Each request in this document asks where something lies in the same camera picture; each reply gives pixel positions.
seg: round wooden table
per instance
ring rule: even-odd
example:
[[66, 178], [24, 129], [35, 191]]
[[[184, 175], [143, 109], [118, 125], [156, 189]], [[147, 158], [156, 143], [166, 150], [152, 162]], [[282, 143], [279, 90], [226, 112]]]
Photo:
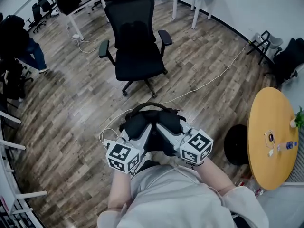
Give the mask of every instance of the round wooden table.
[[[295, 141], [299, 143], [297, 128], [290, 127], [290, 121], [295, 114], [288, 99], [277, 89], [267, 87], [262, 89], [255, 97], [247, 127], [247, 151], [252, 174], [258, 184], [267, 189], [274, 190], [282, 185], [292, 171], [298, 148], [278, 152], [279, 143]], [[268, 130], [274, 133], [274, 152], [271, 157], [268, 153], [272, 147], [269, 141]]]

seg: sneaker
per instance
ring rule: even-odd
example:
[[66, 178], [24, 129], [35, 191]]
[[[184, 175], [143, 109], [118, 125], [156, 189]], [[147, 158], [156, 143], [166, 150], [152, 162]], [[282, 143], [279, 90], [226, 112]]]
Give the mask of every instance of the sneaker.
[[49, 68], [46, 67], [45, 69], [39, 70], [39, 73], [41, 74], [41, 73], [47, 72], [48, 70], [49, 70]]
[[146, 161], [153, 161], [153, 155], [151, 152], [147, 152], [146, 155], [143, 157], [142, 161], [131, 169], [130, 174], [132, 175], [132, 178], [137, 174], [138, 170], [143, 166]]

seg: green plant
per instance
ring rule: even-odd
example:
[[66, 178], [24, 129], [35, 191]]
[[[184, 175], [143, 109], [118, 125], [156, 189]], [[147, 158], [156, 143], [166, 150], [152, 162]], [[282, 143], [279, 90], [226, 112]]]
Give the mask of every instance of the green plant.
[[304, 113], [302, 113], [302, 107], [300, 107], [300, 111], [295, 116], [294, 122], [297, 128], [304, 126]]

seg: power cord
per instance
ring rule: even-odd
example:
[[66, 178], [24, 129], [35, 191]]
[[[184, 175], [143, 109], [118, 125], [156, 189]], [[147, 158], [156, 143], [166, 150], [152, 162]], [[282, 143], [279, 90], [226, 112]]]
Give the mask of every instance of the power cord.
[[[210, 84], [211, 82], [213, 82], [213, 81], [216, 80], [217, 78], [221, 77], [221, 76], [222, 76], [222, 75], [231, 67], [231, 65], [235, 62], [235, 60], [237, 59], [237, 57], [245, 50], [245, 48], [246, 48], [248, 45], [249, 45], [249, 43], [247, 43], [247, 44], [244, 46], [244, 48], [239, 52], [239, 54], [237, 54], [237, 56], [233, 59], [233, 61], [231, 62], [231, 64], [230, 64], [230, 65], [229, 65], [229, 66], [228, 66], [228, 67], [227, 67], [219, 76], [217, 76], [216, 78], [212, 79], [212, 80], [209, 81], [208, 83], [206, 83], [206, 84], [204, 84], [204, 85], [198, 87], [198, 88], [195, 89], [195, 90], [191, 90], [191, 91], [189, 91], [189, 92], [187, 92], [187, 93], [185, 93], [185, 94], [183, 94], [183, 95], [181, 95], [181, 96], [178, 96], [178, 97], [174, 98], [173, 100], [170, 100], [170, 101], [167, 101], [167, 102], [163, 102], [163, 103], [160, 103], [160, 104], [167, 104], [167, 103], [170, 103], [170, 102], [172, 102], [172, 101], [174, 101], [174, 100], [176, 100], [176, 99], [178, 99], [178, 98], [184, 97], [185, 95], [187, 95], [187, 94], [189, 94], [189, 93], [191, 93], [191, 92], [197, 91], [197, 90], [201, 89], [202, 87], [207, 86], [208, 84]], [[103, 145], [104, 145], [104, 132], [105, 132], [106, 130], [112, 130], [112, 131], [114, 131], [112, 128], [108, 128], [108, 126], [109, 126], [116, 118], [118, 118], [118, 117], [120, 117], [121, 115], [123, 115], [124, 113], [126, 113], [126, 112], [128, 112], [128, 111], [132, 111], [132, 110], [134, 110], [134, 108], [129, 109], [129, 110], [126, 110], [126, 111], [124, 111], [123, 113], [119, 114], [118, 116], [114, 117], [114, 118], [108, 123], [108, 125], [100, 132], [100, 134], [99, 134], [99, 141], [100, 141]]]
[[79, 41], [78, 41], [77, 39], [75, 39], [75, 38], [70, 37], [70, 33], [69, 33], [68, 29], [67, 29], [67, 36], [68, 36], [71, 40], [77, 41], [79, 50], [82, 51], [82, 52], [84, 52], [84, 53], [90, 54], [90, 53], [94, 52], [95, 49], [96, 49], [96, 44], [95, 44], [95, 42], [83, 40], [83, 41], [81, 41], [81, 42], [88, 42], [88, 43], [93, 43], [93, 44], [94, 44], [94, 49], [93, 49], [92, 51], [89, 51], [89, 52], [83, 51], [83, 50], [80, 48], [80, 43], [79, 43]]

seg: wood laminate flooring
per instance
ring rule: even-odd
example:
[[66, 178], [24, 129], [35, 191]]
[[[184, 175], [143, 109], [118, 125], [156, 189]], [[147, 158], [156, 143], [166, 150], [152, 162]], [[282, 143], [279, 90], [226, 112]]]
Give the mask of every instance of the wood laminate flooring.
[[[75, 15], [85, 40], [96, 43], [91, 54], [79, 51], [67, 36], [64, 16], [50, 18], [47, 26], [31, 36], [40, 44], [50, 71], [33, 72], [34, 82], [26, 85], [27, 96], [14, 114], [22, 119], [11, 141], [27, 147], [14, 151], [14, 169], [23, 192], [46, 190], [48, 195], [30, 199], [30, 204], [47, 228], [96, 227], [98, 215], [106, 209], [112, 169], [107, 166], [99, 133], [118, 114], [147, 101], [166, 102], [196, 89], [230, 65], [246, 42], [231, 30], [200, 13], [191, 29], [194, 12], [178, 4], [177, 18], [171, 18], [172, 1], [156, 1], [153, 29], [160, 48], [159, 29], [167, 30], [173, 45], [166, 47], [163, 61], [169, 73], [150, 80], [158, 94], [153, 99], [144, 82], [135, 82], [123, 97], [125, 82], [117, 81], [115, 68], [107, 58], [98, 57], [101, 41], [110, 40], [115, 58], [114, 35], [105, 15], [95, 9]], [[90, 51], [93, 44], [80, 47]], [[214, 139], [211, 159], [233, 180], [247, 166], [231, 165], [224, 154], [225, 134], [235, 124], [247, 124], [248, 112], [260, 89], [274, 85], [263, 76], [259, 55], [242, 52], [229, 70], [206, 87], [179, 98], [167, 107]], [[118, 130], [124, 115], [112, 128]], [[104, 136], [114, 139], [111, 131]], [[161, 163], [180, 160], [156, 153]]]

